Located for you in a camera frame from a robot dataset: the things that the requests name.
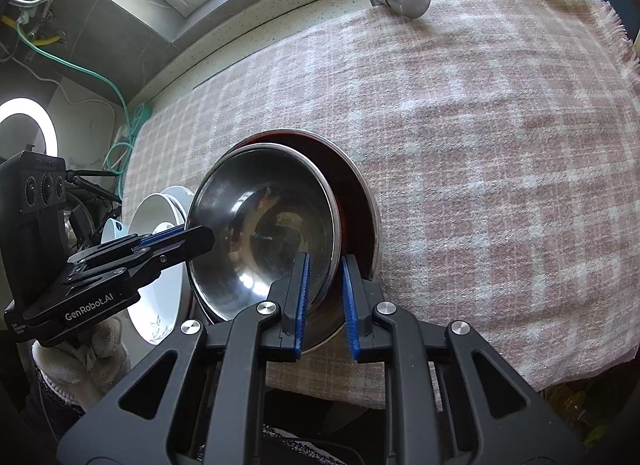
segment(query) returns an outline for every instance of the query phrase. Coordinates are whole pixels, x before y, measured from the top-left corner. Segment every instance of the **bowl rim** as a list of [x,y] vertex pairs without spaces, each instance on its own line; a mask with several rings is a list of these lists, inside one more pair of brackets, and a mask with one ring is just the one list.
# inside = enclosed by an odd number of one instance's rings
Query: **bowl rim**
[[162,194],[161,192],[152,192],[151,194],[148,194],[136,207],[136,210],[135,212],[133,212],[133,215],[131,217],[131,221],[129,222],[129,226],[127,227],[127,233],[138,234],[140,236],[146,234],[146,232],[133,232],[131,225],[134,226],[133,230],[138,230],[137,228],[135,228],[136,224],[134,223],[133,220],[135,219],[136,214],[138,213],[138,210],[140,209],[140,207],[142,207],[143,204],[150,198],[164,200],[165,202],[167,202],[169,204],[169,208],[171,209],[171,212],[174,215],[174,219],[176,221],[182,221],[182,218],[180,217],[181,216],[180,210],[178,210],[178,207],[175,206],[175,204],[169,199],[169,197],[166,194]]
[[[246,145],[255,145],[248,142],[257,140],[262,136],[267,136],[270,134],[294,134],[294,135],[305,136],[307,138],[316,140],[319,143],[322,143],[322,145],[325,145],[329,149],[334,151],[342,159],[342,161],[344,161],[347,164],[347,166],[351,169],[351,172],[353,172],[353,174],[356,176],[356,179],[358,180],[358,182],[360,183],[360,185],[365,191],[365,194],[367,197],[367,204],[369,206],[369,212],[371,214],[372,221],[373,221],[374,242],[376,243],[376,251],[374,252],[373,260],[371,261],[370,273],[367,276],[363,275],[363,277],[365,277],[370,281],[377,281],[380,275],[380,266],[382,262],[382,254],[384,251],[384,239],[382,235],[382,219],[380,217],[380,209],[378,208],[378,203],[374,199],[373,193],[371,192],[371,189],[367,184],[365,177],[362,175],[362,172],[360,172],[360,169],[358,169],[358,166],[347,155],[347,153],[345,153],[340,147],[338,147],[334,142],[332,142],[328,138],[325,138],[324,136],[321,136],[320,134],[317,134],[313,131],[299,128],[299,127],[276,127],[273,129],[256,132],[255,134],[252,134],[251,136],[248,136],[240,140],[238,143],[236,143],[236,145],[231,147],[225,154],[229,154],[234,150],[237,150],[238,148],[241,148]],[[327,345],[329,342],[335,339],[335,337],[337,337],[338,334],[340,334],[343,331],[343,329],[344,329],[344,324],[342,324],[332,335],[328,336],[326,339],[324,339],[320,343],[316,344],[315,346],[303,349],[302,354],[305,355],[307,353],[314,352],[320,349],[321,347]]]
[[[324,299],[324,297],[326,296],[327,292],[329,292],[329,288],[332,282],[334,281],[335,274],[337,273],[338,267],[340,265],[340,250],[342,248],[342,235],[341,235],[342,230],[340,225],[340,213],[338,212],[338,203],[335,199],[334,192],[331,190],[331,186],[329,185],[324,175],[322,175],[322,172],[320,172],[318,167],[316,167],[316,165],[313,164],[311,160],[309,160],[306,156],[296,151],[295,149],[287,147],[286,145],[280,145],[279,143],[265,142],[265,143],[252,143],[251,145],[245,145],[236,150],[226,152],[213,165],[213,167],[209,169],[207,174],[202,178],[202,181],[200,182],[198,189],[195,191],[193,195],[193,201],[191,202],[191,207],[189,209],[189,212],[187,213],[187,219],[185,221],[185,228],[190,228],[191,226],[194,225],[193,211],[200,203],[206,184],[211,178],[211,176],[213,175],[213,173],[217,171],[228,160],[235,158],[236,156],[241,156],[246,152],[251,152],[254,150],[277,150],[285,153],[287,156],[291,157],[292,159],[295,159],[297,162],[301,163],[307,170],[311,172],[315,180],[320,184],[320,187],[322,188],[322,192],[326,197],[327,204],[329,205],[331,219],[332,219],[332,231],[333,231],[334,239],[332,244],[329,270],[324,277],[324,281],[322,282],[322,286],[320,287],[318,294],[314,298],[314,302],[321,302],[322,299]],[[203,310],[207,314],[207,316],[214,315],[215,317],[217,317],[218,321],[230,320],[230,319],[226,319],[223,315],[220,315],[220,312],[217,310],[217,308],[215,308],[210,303],[210,301],[206,299],[202,291],[202,288],[195,282],[193,278],[193,271],[194,271],[193,261],[188,262],[187,268],[188,268],[187,273],[189,275],[189,282],[191,284],[191,287],[195,291],[195,296],[198,302],[200,303],[200,305],[202,306]]]

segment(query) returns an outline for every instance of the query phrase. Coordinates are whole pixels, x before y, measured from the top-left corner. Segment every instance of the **white cable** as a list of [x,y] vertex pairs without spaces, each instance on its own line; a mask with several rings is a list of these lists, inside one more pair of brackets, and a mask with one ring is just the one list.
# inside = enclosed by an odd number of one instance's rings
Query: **white cable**
[[18,43],[17,42],[15,43],[14,50],[11,53],[9,53],[9,50],[4,46],[4,44],[2,44],[2,48],[4,49],[4,51],[6,51],[8,53],[8,55],[6,57],[1,58],[0,59],[0,63],[8,62],[12,58],[14,58],[15,51],[18,49]]
[[127,149],[126,148],[125,148],[124,152],[120,155],[120,157],[114,163],[112,163],[112,165],[114,167],[117,167],[118,164],[122,161],[122,158],[124,158],[125,156],[127,156]]
[[[2,44],[2,42],[0,42],[0,46],[5,51],[5,53],[9,54],[9,50],[6,48],[4,44]],[[66,94],[65,89],[62,87],[62,84],[60,84],[60,82],[54,79],[45,79],[43,77],[38,76],[35,71],[33,71],[30,67],[27,66],[27,64],[23,64],[22,62],[17,60],[17,58],[15,57],[11,57],[11,60],[13,60],[16,64],[18,64],[18,66],[22,66],[29,73],[31,73],[31,75],[33,75],[36,79],[40,80],[41,82],[53,82],[55,85],[57,85],[60,88],[60,91],[62,91],[62,94],[65,97],[65,100],[69,103],[70,106],[79,106],[80,104],[91,104],[91,103],[102,104],[103,106],[107,106],[110,109],[111,113],[113,114],[113,122],[115,123],[116,110],[113,109],[113,106],[111,106],[104,100],[98,100],[98,98],[89,98],[87,100],[82,100],[81,102],[73,102],[69,98],[69,96]]]

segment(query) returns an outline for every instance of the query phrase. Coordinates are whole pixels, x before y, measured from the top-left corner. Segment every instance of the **white bowl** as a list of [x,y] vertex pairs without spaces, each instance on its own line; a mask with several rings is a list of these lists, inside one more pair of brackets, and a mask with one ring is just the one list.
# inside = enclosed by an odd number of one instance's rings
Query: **white bowl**
[[127,235],[129,228],[122,222],[109,218],[104,224],[100,244],[108,243],[114,239],[120,239]]
[[193,202],[193,192],[191,192],[187,187],[173,185],[172,187],[164,189],[162,194],[173,198],[172,201],[174,205],[177,206],[178,210],[180,210],[186,220],[189,209],[191,208],[191,203]]
[[[157,234],[182,224],[184,217],[168,196],[150,194],[133,214],[129,234]],[[140,288],[140,300],[127,308],[133,326],[150,344],[159,344],[187,317],[191,287],[186,271],[184,263],[162,270],[158,279]]]

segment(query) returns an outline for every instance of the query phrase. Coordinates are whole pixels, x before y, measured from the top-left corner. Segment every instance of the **metal screw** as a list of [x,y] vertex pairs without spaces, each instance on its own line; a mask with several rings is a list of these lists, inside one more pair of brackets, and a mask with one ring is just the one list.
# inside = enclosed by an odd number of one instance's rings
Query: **metal screw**
[[189,319],[182,323],[182,325],[180,326],[180,331],[182,331],[182,333],[184,333],[185,335],[193,335],[194,333],[200,331],[200,328],[200,322],[196,321],[195,319]]
[[256,309],[260,315],[270,315],[278,309],[278,305],[271,301],[262,301]]
[[64,30],[61,29],[57,29],[54,32],[55,35],[60,35],[60,40],[58,42],[60,42],[60,44],[64,44],[66,42],[66,33]]
[[451,331],[456,335],[466,335],[471,331],[471,326],[463,320],[456,320],[451,323]]
[[376,310],[378,310],[378,313],[382,313],[382,315],[392,315],[397,309],[395,304],[388,301],[379,302],[376,306]]

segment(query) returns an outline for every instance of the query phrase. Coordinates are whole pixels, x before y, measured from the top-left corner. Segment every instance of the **blue gripper pad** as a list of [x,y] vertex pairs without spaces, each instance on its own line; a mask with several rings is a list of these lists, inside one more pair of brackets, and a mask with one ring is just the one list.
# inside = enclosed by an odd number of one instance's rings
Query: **blue gripper pad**
[[309,254],[305,255],[305,268],[302,271],[302,282],[300,283],[300,296],[298,298],[298,308],[296,309],[296,336],[294,340],[294,353],[299,359],[302,354],[302,340],[305,338],[306,325],[306,302],[309,296]]
[[148,247],[148,245],[152,245],[156,241],[162,241],[174,234],[179,234],[180,232],[184,232],[184,225],[174,226],[173,228],[169,228],[168,230],[163,230],[162,232],[158,232],[157,234],[153,234],[148,238],[142,239],[140,241],[140,248]]
[[351,277],[345,257],[342,258],[342,305],[344,306],[344,324],[347,331],[347,342],[351,358],[357,360],[360,356],[360,340],[358,339],[358,314],[351,286]]

